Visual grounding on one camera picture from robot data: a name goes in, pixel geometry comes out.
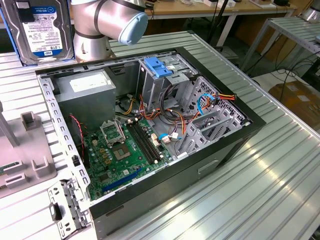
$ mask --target blue pcie slot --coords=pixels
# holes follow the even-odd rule
[[[109,184],[108,186],[104,186],[104,187],[102,188],[102,192],[106,192],[106,191],[108,191],[108,190],[111,190],[111,189],[113,189],[113,188],[116,188],[116,187],[118,187],[119,185],[121,185],[121,184],[123,184],[123,183],[125,183],[125,182],[127,182],[127,181],[129,181],[129,180],[134,179],[135,177],[138,176],[138,173],[139,173],[141,170],[142,170],[142,168],[139,168],[137,171],[129,174],[128,176],[125,176],[125,177],[121,178],[120,180],[115,181],[115,182]]]

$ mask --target table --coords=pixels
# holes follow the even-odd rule
[[[263,91],[196,34],[144,36],[136,45],[110,42],[117,56],[185,47],[266,121],[236,156],[214,173],[110,235],[130,239],[303,239],[320,224],[320,135]],[[0,235],[11,240],[59,239],[47,188],[69,178],[63,150],[36,80],[40,68],[20,67],[14,53],[0,54],[0,100],[4,117],[41,116],[57,177],[0,199]],[[71,240],[95,240],[92,227]]]
[[[294,66],[298,62],[304,49],[313,54],[320,52],[320,43],[316,41],[316,37],[320,35],[320,23],[309,23],[298,16],[270,18],[265,21],[260,32],[245,55],[242,65],[240,66],[241,70],[245,69],[248,65],[252,54],[265,35],[268,27],[275,29],[276,32],[262,51],[262,55],[272,46],[273,42],[280,34],[286,36],[300,46],[300,49],[295,54],[293,58],[294,61],[290,66]]]
[[[290,17],[293,12],[297,9],[296,6],[291,5],[277,6],[276,8],[261,8],[253,4],[249,0],[242,0],[237,2],[234,7],[227,7],[223,16],[228,16],[228,20],[221,33],[217,46],[221,47],[224,45],[225,40],[234,24],[236,17],[239,15],[256,15],[256,14],[280,14],[285,13],[285,17]],[[173,2],[168,1],[157,1],[154,4],[154,16],[150,10],[146,9],[146,13],[149,19],[183,19],[183,18],[200,18],[200,17],[212,17],[218,15],[220,8],[218,7],[215,14],[215,7],[209,7],[203,3],[196,2],[194,5],[186,5],[181,3],[179,0]],[[70,17],[73,19],[72,6],[70,8]]]

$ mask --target metal bracket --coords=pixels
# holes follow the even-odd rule
[[[61,239],[66,239],[86,228],[87,224],[92,221],[88,210],[80,211],[79,203],[84,201],[84,196],[76,179],[61,180],[50,187],[47,192],[51,202],[52,220],[57,224]]]

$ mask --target hard drive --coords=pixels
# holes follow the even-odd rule
[[[23,65],[74,57],[67,0],[0,0],[1,16]]]

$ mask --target aluminum extrusion table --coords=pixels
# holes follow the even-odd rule
[[[233,160],[107,239],[308,239],[320,224],[320,136],[264,92],[195,34],[143,37],[134,46],[112,41],[117,56],[185,47],[267,125]],[[73,61],[20,67],[14,53],[0,54],[4,117],[41,116],[57,177],[0,199],[1,239],[59,239],[47,188],[69,178],[65,155],[34,71]],[[71,240],[96,239],[92,227]]]
[[[320,52],[320,43],[316,41],[316,37],[320,35],[320,23],[309,23],[298,16],[270,18],[264,22],[260,32],[245,55],[243,63],[240,66],[241,70],[244,70],[248,65],[252,54],[255,52],[260,41],[264,37],[268,27],[273,28],[275,33],[265,46],[264,50],[261,52],[262,55],[270,49],[280,34],[286,36],[300,46],[300,49],[293,58],[295,62],[292,62],[291,66],[293,66],[299,60],[299,56],[302,54],[304,49],[313,54]]]

